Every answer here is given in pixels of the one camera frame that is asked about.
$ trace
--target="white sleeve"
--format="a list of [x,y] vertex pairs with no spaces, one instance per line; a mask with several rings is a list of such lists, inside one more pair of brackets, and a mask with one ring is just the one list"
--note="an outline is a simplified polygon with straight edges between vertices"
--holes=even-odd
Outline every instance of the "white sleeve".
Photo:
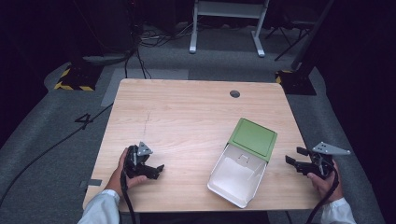
[[352,210],[345,198],[323,206],[322,224],[327,223],[356,223]]
[[93,197],[85,208],[78,224],[120,223],[120,196],[112,189],[105,189]]

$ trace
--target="gray carpet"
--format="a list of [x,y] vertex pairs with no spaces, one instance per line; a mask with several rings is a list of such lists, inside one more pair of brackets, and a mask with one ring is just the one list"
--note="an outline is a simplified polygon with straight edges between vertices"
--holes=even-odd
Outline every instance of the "gray carpet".
[[[278,62],[274,58],[287,43],[280,33],[264,40],[266,56],[259,58],[250,36],[252,27],[206,29],[198,34],[197,52],[189,54],[190,37],[185,36],[156,48],[140,47],[140,56],[153,78],[275,82],[274,72],[290,69],[301,46]],[[45,85],[49,93],[24,119],[0,150],[0,192],[34,158],[80,127],[74,120],[86,113],[95,116],[111,104],[117,83],[123,78],[123,63],[104,68],[96,91],[63,91],[53,87],[67,64],[50,73]],[[142,77],[136,57],[128,63],[128,77]],[[310,75],[317,96],[288,95],[292,112],[308,147],[323,141],[350,149],[345,134],[326,97],[320,73]],[[111,107],[92,124],[62,142],[36,161],[17,180],[0,209],[0,223],[77,223],[82,215],[84,182],[92,169],[106,128]],[[336,157],[344,193],[358,223],[384,223],[370,182],[352,153]],[[290,211],[293,223],[304,223],[310,211]],[[284,211],[268,212],[271,223],[289,223]]]

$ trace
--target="yellow and black tape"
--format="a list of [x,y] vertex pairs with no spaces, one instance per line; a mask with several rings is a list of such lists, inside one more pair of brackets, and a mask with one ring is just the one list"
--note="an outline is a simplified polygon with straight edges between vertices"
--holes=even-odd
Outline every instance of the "yellow and black tape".
[[55,85],[55,90],[68,91],[94,91],[98,75],[89,73],[86,76],[77,74],[76,69],[72,69],[72,65],[68,65],[58,82]]
[[280,70],[275,72],[275,79],[276,79],[276,83],[277,84],[282,84],[282,79],[280,77],[280,74],[285,74],[285,73],[293,73],[293,71],[289,71],[289,70]]

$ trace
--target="hole in table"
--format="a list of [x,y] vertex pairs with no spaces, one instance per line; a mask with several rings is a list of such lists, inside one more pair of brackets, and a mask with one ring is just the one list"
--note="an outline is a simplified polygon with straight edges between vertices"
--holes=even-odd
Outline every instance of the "hole in table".
[[241,95],[241,93],[239,93],[239,91],[230,91],[230,95],[233,98],[238,98]]

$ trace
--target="hand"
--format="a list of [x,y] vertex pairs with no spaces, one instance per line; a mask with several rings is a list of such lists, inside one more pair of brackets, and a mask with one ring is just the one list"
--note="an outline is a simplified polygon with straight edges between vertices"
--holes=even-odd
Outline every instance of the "hand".
[[[329,203],[332,203],[334,201],[337,201],[341,198],[343,198],[343,189],[341,186],[341,176],[340,173],[338,172],[338,166],[337,163],[334,162],[334,168],[338,173],[338,181],[339,184],[337,186],[337,188],[335,189],[334,193],[332,194],[332,196],[330,196],[329,198]],[[319,192],[320,197],[324,198],[326,196],[326,193],[329,191],[329,189],[332,187],[332,182],[334,181],[334,177],[335,177],[335,172],[332,172],[329,177],[327,177],[325,180],[323,180],[322,178],[318,177],[315,174],[309,173],[308,178],[311,179],[312,181],[312,185],[314,186],[314,188]]]
[[[120,156],[120,161],[119,161],[119,166],[117,167],[117,169],[113,172],[113,174],[111,175],[110,179],[108,180],[108,183],[105,187],[105,189],[113,189],[115,190],[120,197],[122,197],[122,189],[121,189],[121,183],[120,183],[120,176],[121,176],[121,172],[123,169],[123,164],[125,161],[125,157],[127,154],[128,148],[125,148],[124,151],[122,152],[121,156]],[[144,181],[146,181],[147,178],[145,175],[140,175],[140,176],[135,176],[134,178],[129,178],[128,176],[126,176],[126,184],[128,186],[128,189],[130,189],[133,186],[136,186],[140,183],[143,183]]]

